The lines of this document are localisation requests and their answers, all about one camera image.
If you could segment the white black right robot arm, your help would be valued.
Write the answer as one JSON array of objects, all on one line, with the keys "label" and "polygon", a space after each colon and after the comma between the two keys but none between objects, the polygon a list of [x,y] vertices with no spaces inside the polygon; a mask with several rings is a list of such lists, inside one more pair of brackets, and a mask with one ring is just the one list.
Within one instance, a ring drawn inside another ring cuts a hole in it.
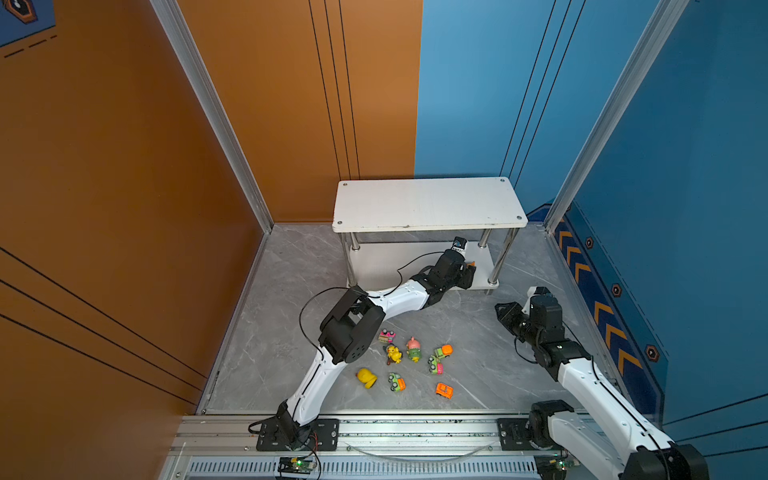
[{"label": "white black right robot arm", "polygon": [[562,308],[545,288],[525,304],[499,303],[497,320],[531,346],[534,364],[570,392],[600,427],[596,432],[563,400],[531,406],[526,435],[540,449],[568,451],[598,479],[708,479],[704,456],[679,444],[643,416],[608,382],[592,355],[565,334]]}]

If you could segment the pink green toy figure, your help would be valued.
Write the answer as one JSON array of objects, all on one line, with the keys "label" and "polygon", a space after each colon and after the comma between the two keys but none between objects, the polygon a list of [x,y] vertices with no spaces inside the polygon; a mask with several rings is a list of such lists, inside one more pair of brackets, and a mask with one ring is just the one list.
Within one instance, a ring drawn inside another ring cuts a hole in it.
[{"label": "pink green toy figure", "polygon": [[421,343],[415,338],[411,337],[406,343],[406,354],[409,360],[414,363],[418,363],[422,358]]}]

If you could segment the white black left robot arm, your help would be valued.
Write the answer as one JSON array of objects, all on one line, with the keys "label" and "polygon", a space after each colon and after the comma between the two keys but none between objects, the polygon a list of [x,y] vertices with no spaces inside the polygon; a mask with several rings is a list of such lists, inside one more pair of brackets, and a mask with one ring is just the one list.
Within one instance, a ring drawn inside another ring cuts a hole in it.
[{"label": "white black left robot arm", "polygon": [[310,437],[310,424],[343,369],[358,360],[380,333],[384,321],[438,303],[445,292],[469,288],[476,266],[465,259],[466,242],[454,239],[437,260],[390,290],[347,288],[320,324],[312,365],[296,391],[277,409],[278,433],[292,448]]}]

